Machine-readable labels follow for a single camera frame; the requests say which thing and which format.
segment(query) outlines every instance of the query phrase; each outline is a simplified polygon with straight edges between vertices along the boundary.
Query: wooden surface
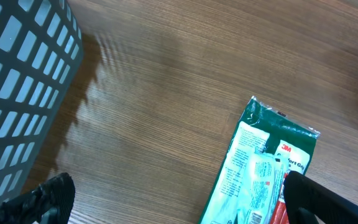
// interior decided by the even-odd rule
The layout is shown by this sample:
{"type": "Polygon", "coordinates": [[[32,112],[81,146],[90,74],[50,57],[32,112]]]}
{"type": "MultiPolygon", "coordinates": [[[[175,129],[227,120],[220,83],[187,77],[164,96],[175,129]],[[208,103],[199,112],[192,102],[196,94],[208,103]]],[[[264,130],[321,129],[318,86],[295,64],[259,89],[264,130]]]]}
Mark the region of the wooden surface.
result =
{"type": "Polygon", "coordinates": [[[70,0],[85,57],[24,190],[68,172],[75,223],[196,223],[252,95],[321,132],[307,176],[358,204],[358,8],[70,0]]]}

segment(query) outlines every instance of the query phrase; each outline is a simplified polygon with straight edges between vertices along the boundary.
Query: product packaging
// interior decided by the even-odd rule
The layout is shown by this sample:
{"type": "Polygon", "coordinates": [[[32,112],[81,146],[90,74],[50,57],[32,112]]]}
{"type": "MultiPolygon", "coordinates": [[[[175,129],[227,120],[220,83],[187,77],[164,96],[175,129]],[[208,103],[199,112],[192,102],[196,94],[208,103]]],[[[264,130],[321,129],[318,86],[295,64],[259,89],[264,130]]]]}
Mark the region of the product packaging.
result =
{"type": "Polygon", "coordinates": [[[284,173],[307,171],[318,136],[253,96],[237,123],[199,223],[269,223],[279,205],[284,173]]]}

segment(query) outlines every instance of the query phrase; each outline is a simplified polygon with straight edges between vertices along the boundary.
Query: wooden table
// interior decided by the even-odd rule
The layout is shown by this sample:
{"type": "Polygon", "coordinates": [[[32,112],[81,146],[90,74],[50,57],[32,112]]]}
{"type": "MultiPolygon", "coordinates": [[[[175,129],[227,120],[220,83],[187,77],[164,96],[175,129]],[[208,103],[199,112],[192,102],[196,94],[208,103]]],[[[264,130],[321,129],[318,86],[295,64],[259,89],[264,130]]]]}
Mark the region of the wooden table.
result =
{"type": "Polygon", "coordinates": [[[85,57],[24,190],[73,222],[196,223],[252,95],[321,132],[307,176],[358,204],[358,9],[340,0],[70,0],[85,57]]]}

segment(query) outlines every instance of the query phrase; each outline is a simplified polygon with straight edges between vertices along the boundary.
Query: green package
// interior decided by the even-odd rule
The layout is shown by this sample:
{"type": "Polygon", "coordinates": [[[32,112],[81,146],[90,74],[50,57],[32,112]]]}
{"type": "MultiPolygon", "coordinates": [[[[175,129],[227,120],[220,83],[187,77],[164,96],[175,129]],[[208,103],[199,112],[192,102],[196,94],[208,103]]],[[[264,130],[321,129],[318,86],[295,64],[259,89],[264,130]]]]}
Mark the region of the green package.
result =
{"type": "Polygon", "coordinates": [[[252,97],[237,122],[229,149],[199,220],[200,224],[231,224],[248,153],[288,158],[289,169],[304,174],[311,162],[319,132],[305,128],[252,97]]]}

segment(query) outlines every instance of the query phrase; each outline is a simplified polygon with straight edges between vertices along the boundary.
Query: gray basket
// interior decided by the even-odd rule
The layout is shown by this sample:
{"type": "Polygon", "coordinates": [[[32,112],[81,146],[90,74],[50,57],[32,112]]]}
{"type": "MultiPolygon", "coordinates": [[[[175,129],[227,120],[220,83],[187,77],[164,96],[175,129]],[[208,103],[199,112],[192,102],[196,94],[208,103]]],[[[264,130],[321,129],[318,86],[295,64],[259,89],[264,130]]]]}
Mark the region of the gray basket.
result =
{"type": "Polygon", "coordinates": [[[20,194],[82,58],[64,0],[0,0],[0,204],[20,194]]]}

